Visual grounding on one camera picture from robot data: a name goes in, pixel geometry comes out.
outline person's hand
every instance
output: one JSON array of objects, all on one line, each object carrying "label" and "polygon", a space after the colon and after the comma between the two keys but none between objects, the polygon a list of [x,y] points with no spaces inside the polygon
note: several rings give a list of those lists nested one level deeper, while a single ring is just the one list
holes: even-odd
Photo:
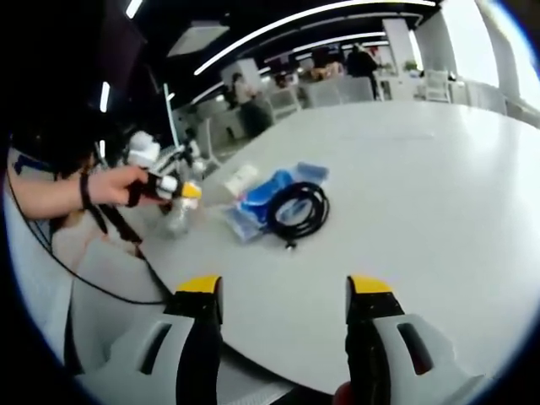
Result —
[{"label": "person's hand", "polygon": [[334,394],[332,405],[353,405],[353,391],[351,383],[342,384]]},{"label": "person's hand", "polygon": [[[93,204],[127,205],[128,187],[135,181],[146,184],[148,180],[148,173],[137,166],[122,166],[94,173],[88,182],[90,201]],[[165,203],[165,200],[141,196],[138,205],[149,203]]]}]

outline wristband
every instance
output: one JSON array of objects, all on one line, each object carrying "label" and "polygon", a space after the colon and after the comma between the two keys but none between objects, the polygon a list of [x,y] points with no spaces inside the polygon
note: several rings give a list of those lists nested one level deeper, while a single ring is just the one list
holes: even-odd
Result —
[{"label": "wristband", "polygon": [[80,191],[81,191],[81,200],[83,202],[83,208],[89,209],[92,207],[92,202],[90,201],[90,193],[88,190],[88,174],[82,173],[79,181]]}]

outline blue object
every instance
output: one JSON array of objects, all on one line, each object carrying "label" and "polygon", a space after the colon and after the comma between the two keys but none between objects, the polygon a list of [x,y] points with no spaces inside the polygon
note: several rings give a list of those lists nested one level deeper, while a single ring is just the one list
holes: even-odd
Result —
[{"label": "blue object", "polygon": [[[264,234],[267,226],[267,207],[277,192],[299,181],[320,185],[327,177],[326,167],[300,162],[291,170],[276,170],[270,180],[248,191],[235,206],[224,210],[225,220],[233,231],[246,242]],[[293,202],[279,214],[279,220],[289,221],[297,215],[305,202]]]}]

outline white table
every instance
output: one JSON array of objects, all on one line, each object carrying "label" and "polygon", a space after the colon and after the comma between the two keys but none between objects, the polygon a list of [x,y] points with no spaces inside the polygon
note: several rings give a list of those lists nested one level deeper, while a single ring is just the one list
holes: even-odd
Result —
[{"label": "white table", "polygon": [[242,246],[212,210],[184,239],[142,249],[170,289],[224,278],[223,335],[304,386],[348,379],[345,280],[387,281],[402,308],[455,345],[459,364],[496,376],[540,305],[540,131],[462,105],[386,102],[299,112],[242,149],[203,186],[206,203],[250,161],[271,174],[325,165],[327,224],[289,252],[271,235]]}]

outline black strap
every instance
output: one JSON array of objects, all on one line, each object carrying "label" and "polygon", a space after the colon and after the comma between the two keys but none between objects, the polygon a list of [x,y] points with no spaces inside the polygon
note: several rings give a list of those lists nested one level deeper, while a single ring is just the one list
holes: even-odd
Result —
[{"label": "black strap", "polygon": [[141,243],[143,241],[139,235],[137,235],[137,232],[129,226],[116,208],[109,205],[100,205],[100,210],[118,230],[118,233],[123,240],[128,240],[133,243]]},{"label": "black strap", "polygon": [[92,207],[92,201],[90,200],[90,193],[88,190],[88,174],[81,173],[81,177],[78,183],[81,192],[81,200],[83,201],[83,208],[89,209],[90,207]]},{"label": "black strap", "polygon": [[100,227],[101,232],[103,232],[105,235],[108,235],[109,232],[107,230],[107,224],[101,216],[100,210],[94,205],[89,205],[86,209],[90,212],[92,217],[94,217],[94,220]]}]

